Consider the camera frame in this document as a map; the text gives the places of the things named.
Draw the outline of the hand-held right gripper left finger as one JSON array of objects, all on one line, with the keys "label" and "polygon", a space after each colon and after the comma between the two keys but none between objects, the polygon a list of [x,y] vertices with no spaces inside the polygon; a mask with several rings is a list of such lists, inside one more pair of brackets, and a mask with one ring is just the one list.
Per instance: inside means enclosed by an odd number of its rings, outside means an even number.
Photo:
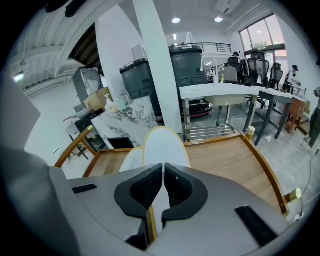
[{"label": "hand-held right gripper left finger", "polygon": [[68,183],[89,215],[116,238],[153,242],[162,231],[163,172],[158,163]]}]

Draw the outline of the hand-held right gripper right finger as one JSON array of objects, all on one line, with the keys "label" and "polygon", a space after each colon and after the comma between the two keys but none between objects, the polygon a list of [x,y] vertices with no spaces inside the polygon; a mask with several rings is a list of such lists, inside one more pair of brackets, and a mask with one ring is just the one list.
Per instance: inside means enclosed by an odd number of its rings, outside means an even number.
[{"label": "hand-held right gripper right finger", "polygon": [[278,210],[235,181],[176,164],[165,170],[176,181],[202,182],[207,196],[192,199],[205,203],[189,219],[166,221],[151,249],[260,249],[288,228]]}]

